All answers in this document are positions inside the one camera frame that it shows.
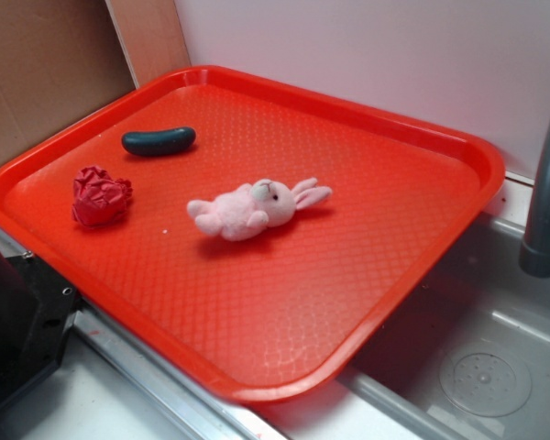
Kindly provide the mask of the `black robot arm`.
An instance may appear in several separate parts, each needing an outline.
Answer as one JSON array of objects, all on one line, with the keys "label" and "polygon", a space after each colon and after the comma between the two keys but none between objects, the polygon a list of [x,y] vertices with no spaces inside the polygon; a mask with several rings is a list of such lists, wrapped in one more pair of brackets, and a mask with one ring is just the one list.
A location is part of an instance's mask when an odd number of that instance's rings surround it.
[{"label": "black robot arm", "polygon": [[0,252],[0,412],[59,368],[77,303],[43,259]]}]

